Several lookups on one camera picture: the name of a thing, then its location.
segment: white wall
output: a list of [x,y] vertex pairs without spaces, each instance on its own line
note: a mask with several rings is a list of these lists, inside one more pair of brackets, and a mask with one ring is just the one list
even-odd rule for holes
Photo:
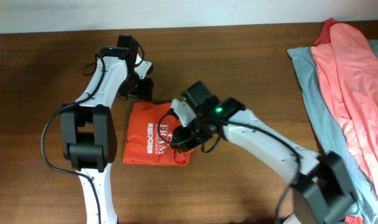
[[378,19],[378,0],[0,0],[0,33]]

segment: pink shirt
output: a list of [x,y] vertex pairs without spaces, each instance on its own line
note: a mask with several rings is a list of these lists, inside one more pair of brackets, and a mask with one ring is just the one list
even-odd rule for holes
[[321,92],[378,197],[378,58],[350,25],[331,26],[330,39],[311,48]]

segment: wooden table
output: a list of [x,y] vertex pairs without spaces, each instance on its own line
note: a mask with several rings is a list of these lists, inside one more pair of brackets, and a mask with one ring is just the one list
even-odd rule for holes
[[[378,39],[378,21],[351,23]],[[74,101],[90,77],[80,74],[93,53],[133,34],[154,63],[154,101],[170,100],[197,80],[254,113],[308,149],[317,143],[287,49],[310,46],[322,23],[187,29],[100,30],[0,35],[0,223],[85,223],[77,177],[45,166],[42,128]],[[192,153],[185,167],[122,163],[128,119],[137,100],[116,100],[118,136],[113,203],[120,223],[228,223],[271,218],[285,183],[249,152],[222,141],[210,154]],[[46,139],[49,159],[62,156],[58,121]],[[286,200],[282,215],[291,212]]]

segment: fabric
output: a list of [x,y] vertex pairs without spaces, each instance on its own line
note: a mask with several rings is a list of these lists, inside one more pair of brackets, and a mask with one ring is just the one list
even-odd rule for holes
[[[369,40],[369,43],[377,55],[378,40]],[[293,59],[305,109],[320,145],[326,153],[334,151],[344,159],[354,183],[359,201],[349,209],[347,214],[353,217],[347,217],[346,221],[357,224],[362,223],[361,219],[363,219],[366,224],[378,223],[378,199],[374,187],[349,153],[343,131],[321,96],[316,64],[312,58],[310,47],[289,49],[287,52]]]
[[328,44],[330,43],[330,27],[339,23],[333,18],[330,18],[324,22],[323,28],[321,29],[320,36],[314,41],[314,45],[318,46],[319,44]]
[[[179,165],[189,163],[189,152],[177,152],[158,136],[157,125],[171,104],[154,105],[148,102],[135,103],[129,120],[128,134],[123,156],[127,164]],[[180,121],[167,116],[160,125],[164,139],[172,139],[173,130]]]
[[321,92],[378,198],[378,58],[350,25],[331,26],[330,39],[311,48]]

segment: clothing pile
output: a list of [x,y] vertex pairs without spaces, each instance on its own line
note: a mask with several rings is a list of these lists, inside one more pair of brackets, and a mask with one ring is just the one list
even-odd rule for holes
[[287,50],[325,152],[345,161],[359,201],[347,223],[378,223],[378,40],[329,19],[314,47]]

